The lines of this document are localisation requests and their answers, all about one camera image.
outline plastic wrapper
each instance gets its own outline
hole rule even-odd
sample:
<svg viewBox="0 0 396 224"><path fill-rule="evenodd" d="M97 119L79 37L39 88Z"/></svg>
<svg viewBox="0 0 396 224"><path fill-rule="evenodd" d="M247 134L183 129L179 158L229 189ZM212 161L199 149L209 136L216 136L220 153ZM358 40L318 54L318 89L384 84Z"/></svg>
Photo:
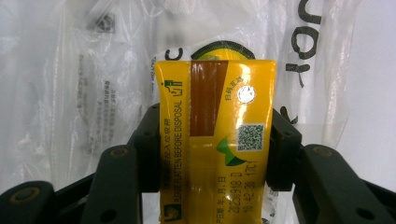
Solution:
<svg viewBox="0 0 396 224"><path fill-rule="evenodd" d="M159 62L161 222L262 223L274 61Z"/></svg>
<svg viewBox="0 0 396 224"><path fill-rule="evenodd" d="M274 108L305 144L335 147L359 2L1 1L0 192L37 179L59 189L94 172L159 101L152 65L213 43L275 60ZM158 204L146 202L145 219L158 222Z"/></svg>

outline qr code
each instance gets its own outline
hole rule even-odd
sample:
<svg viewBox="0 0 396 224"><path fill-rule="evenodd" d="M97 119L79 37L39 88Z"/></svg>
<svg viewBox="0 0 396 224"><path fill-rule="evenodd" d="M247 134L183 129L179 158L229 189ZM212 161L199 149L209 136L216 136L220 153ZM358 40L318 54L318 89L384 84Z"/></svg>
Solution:
<svg viewBox="0 0 396 224"><path fill-rule="evenodd" d="M243 124L238 127L237 151L262 150L264 124Z"/></svg>

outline screw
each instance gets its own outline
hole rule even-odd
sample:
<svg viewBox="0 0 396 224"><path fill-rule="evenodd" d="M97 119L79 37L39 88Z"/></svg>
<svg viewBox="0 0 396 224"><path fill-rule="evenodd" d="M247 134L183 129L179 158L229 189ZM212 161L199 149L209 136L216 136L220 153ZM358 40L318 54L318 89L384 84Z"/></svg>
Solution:
<svg viewBox="0 0 396 224"><path fill-rule="evenodd" d="M332 155L332 152L326 147L314 147L314 152L321 157L330 157Z"/></svg>
<svg viewBox="0 0 396 224"><path fill-rule="evenodd" d="M9 202L13 205L28 203L35 199L38 194L40 194L40 188L38 187L20 189L9 198Z"/></svg>
<svg viewBox="0 0 396 224"><path fill-rule="evenodd" d="M121 158L128 154L128 149L124 147L116 147L113 150L110 151L110 156L114 158Z"/></svg>

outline brown stripe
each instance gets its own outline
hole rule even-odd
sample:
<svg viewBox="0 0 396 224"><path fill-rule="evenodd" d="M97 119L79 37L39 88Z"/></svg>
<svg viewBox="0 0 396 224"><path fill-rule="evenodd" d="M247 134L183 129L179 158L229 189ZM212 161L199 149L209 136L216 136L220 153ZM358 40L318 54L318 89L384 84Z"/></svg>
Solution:
<svg viewBox="0 0 396 224"><path fill-rule="evenodd" d="M191 62L190 136L213 136L227 61Z"/></svg>

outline green logo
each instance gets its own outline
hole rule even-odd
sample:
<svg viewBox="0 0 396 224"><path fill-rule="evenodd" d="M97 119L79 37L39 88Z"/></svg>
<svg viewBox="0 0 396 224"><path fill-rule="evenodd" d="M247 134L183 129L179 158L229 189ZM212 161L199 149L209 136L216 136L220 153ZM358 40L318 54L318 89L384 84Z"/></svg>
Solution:
<svg viewBox="0 0 396 224"><path fill-rule="evenodd" d="M168 91L172 93L173 96L183 95L183 90L181 88L175 88L183 86L183 83L181 81L165 80L165 82L161 83L161 85L168 89Z"/></svg>
<svg viewBox="0 0 396 224"><path fill-rule="evenodd" d="M217 150L225 154L225 165L226 166L236 166L244 163L244 160L237 158L228 147L227 137L221 139L218 144Z"/></svg>
<svg viewBox="0 0 396 224"><path fill-rule="evenodd" d="M163 208L165 214L165 222L181 220L181 204L167 204Z"/></svg>

